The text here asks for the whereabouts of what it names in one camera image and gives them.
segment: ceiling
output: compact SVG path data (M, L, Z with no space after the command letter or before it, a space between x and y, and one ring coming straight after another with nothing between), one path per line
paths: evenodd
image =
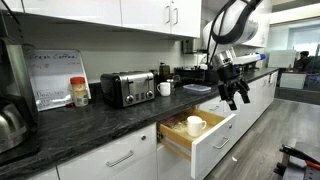
M271 0L272 12L284 11L297 7L320 3L320 0ZM228 0L202 0L202 5L218 12Z
M272 0L272 12L320 3L320 0Z

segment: toaster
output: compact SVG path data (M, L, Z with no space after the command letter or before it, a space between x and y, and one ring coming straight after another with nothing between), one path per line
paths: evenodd
M155 98L151 72L129 71L100 77L103 98L115 108L124 108Z

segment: dark granite countertop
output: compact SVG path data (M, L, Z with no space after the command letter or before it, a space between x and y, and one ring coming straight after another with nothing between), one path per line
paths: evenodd
M265 68L242 75L252 82L276 70ZM169 97L157 96L152 101L124 109L114 109L97 96L96 101L86 107L41 112L40 152L0 167L0 180L30 177L216 96L217 86L212 86L211 93L206 94L187 92L179 87Z

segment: white mug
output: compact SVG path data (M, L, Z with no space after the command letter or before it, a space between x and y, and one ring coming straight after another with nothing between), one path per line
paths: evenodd
M157 85L157 89L160 92L161 96L169 96L170 95L170 83L162 82Z
M204 130L207 126L207 122L203 121L198 116L189 116L188 117L188 134L191 137L198 137L201 134L201 131Z

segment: coffee maker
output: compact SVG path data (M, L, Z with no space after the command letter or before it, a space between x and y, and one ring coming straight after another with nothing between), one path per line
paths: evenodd
M38 111L22 43L17 17L0 0L0 165L9 157L15 159L23 152L30 153L30 149L15 148L37 131Z

